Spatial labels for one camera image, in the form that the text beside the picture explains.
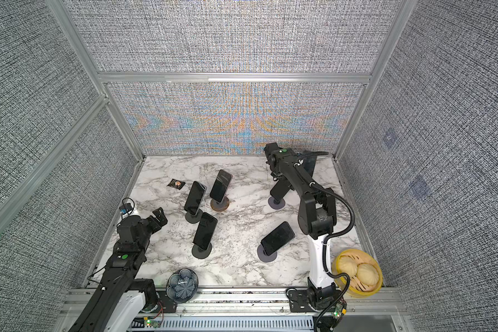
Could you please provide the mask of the blue case phone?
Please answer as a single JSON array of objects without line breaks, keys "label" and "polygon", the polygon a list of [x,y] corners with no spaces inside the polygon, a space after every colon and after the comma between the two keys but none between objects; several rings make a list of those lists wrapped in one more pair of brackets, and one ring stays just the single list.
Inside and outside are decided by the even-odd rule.
[{"label": "blue case phone", "polygon": [[266,254],[271,255],[286,246],[294,238],[295,233],[289,222],[284,221],[261,240],[261,245],[264,247]]}]

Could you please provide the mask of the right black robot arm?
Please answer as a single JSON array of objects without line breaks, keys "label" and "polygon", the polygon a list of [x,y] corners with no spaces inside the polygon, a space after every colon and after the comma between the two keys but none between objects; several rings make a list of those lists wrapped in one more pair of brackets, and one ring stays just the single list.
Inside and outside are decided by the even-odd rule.
[{"label": "right black robot arm", "polygon": [[[313,179],[317,157],[326,156],[327,152],[296,152],[272,142],[265,146],[264,153],[276,182],[270,191],[273,203],[278,206],[291,190],[300,198],[297,222],[308,237],[310,261],[307,297],[313,309],[322,311],[343,294],[332,273],[329,242],[353,230],[354,211],[342,196]],[[336,232],[338,201],[348,210],[350,222],[344,230]]]}]

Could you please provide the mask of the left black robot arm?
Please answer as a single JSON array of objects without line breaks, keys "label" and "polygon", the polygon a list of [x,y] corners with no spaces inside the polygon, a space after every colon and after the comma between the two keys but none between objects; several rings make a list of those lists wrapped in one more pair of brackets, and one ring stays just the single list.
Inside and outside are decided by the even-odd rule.
[{"label": "left black robot arm", "polygon": [[154,281],[138,279],[136,275],[147,261],[151,236],[167,223],[163,209],[158,208],[149,217],[133,214],[117,225],[119,240],[95,293],[71,331],[127,331],[142,310],[157,306],[159,296]]}]

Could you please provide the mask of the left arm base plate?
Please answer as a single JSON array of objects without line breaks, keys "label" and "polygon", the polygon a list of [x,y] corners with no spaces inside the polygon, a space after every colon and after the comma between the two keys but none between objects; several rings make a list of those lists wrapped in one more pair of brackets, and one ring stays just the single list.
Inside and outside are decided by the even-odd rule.
[{"label": "left arm base plate", "polygon": [[163,313],[177,312],[178,304],[167,296],[165,290],[157,291],[156,294],[157,294],[157,302],[155,306],[151,309],[150,313],[158,314],[160,312]]}]

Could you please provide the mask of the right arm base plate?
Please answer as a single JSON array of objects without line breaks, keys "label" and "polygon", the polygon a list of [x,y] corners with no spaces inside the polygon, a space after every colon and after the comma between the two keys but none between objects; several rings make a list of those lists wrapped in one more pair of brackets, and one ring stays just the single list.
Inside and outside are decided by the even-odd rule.
[{"label": "right arm base plate", "polygon": [[329,311],[332,313],[343,314],[347,312],[347,302],[342,297],[336,303],[331,297],[326,300],[322,300],[317,305],[312,305],[308,298],[307,289],[297,289],[295,287],[289,287],[285,291],[286,297],[289,301],[289,308],[292,313],[315,313],[323,311],[327,306],[331,304]]}]

